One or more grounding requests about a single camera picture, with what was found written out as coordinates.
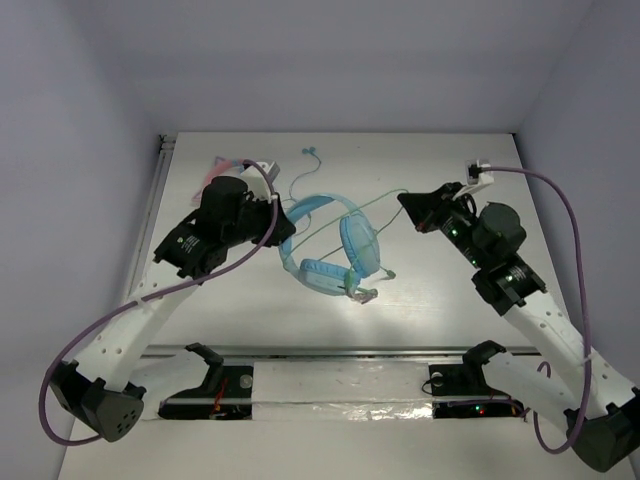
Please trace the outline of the large light blue headphones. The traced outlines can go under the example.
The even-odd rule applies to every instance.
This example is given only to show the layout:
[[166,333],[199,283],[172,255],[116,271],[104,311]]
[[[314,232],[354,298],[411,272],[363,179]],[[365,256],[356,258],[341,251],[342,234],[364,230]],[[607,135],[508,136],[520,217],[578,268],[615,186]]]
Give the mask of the large light blue headphones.
[[297,247],[292,239],[279,246],[279,256],[285,271],[304,287],[327,296],[346,296],[365,304],[378,297],[377,289],[360,286],[362,280],[383,269],[381,265],[378,232],[362,212],[362,208],[344,196],[337,194],[316,194],[296,201],[286,216],[293,223],[332,202],[342,204],[346,214],[337,218],[341,245],[330,250],[329,256],[342,251],[348,265],[346,267],[319,259],[305,258],[296,262],[293,252]]

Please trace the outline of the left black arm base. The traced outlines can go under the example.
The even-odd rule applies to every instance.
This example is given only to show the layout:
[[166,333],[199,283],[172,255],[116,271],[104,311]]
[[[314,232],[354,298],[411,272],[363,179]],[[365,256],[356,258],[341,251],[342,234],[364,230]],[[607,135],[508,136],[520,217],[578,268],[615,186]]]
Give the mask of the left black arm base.
[[200,343],[185,347],[206,365],[195,385],[181,388],[159,408],[163,420],[251,420],[254,367],[226,365],[222,356]]

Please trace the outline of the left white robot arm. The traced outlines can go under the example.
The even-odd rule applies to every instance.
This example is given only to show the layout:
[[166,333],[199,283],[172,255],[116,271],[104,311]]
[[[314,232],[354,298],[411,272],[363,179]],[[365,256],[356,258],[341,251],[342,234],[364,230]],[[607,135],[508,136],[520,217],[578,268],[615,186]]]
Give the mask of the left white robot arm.
[[38,394],[38,420],[66,447],[116,442],[161,415],[180,393],[224,389],[224,359],[192,343],[168,360],[138,365],[174,312],[205,283],[236,270],[295,232],[272,180],[257,167],[218,175],[199,207],[160,242],[127,299],[84,328],[54,357]]

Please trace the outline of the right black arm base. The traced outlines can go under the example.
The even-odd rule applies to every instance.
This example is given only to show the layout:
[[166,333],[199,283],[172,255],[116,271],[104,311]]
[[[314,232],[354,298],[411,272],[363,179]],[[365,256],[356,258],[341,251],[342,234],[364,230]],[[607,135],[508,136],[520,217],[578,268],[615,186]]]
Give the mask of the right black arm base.
[[430,366],[421,391],[435,398],[435,418],[525,419],[528,409],[506,393],[492,389],[482,372],[492,357],[506,352],[504,346],[487,340],[465,352],[460,363]]

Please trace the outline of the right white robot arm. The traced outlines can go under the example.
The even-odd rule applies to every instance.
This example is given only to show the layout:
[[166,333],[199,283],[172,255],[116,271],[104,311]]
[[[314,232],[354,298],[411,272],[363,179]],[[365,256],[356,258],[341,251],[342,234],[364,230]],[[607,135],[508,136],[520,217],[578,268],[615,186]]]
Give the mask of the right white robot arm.
[[586,332],[573,326],[520,257],[526,232],[517,212],[491,202],[476,213],[468,198],[458,182],[397,196],[418,232],[441,232],[475,267],[476,292],[531,342],[551,374],[485,341],[464,354],[463,384],[475,393],[489,389],[521,402],[563,431],[587,466],[610,470],[639,447],[638,387],[587,347]]

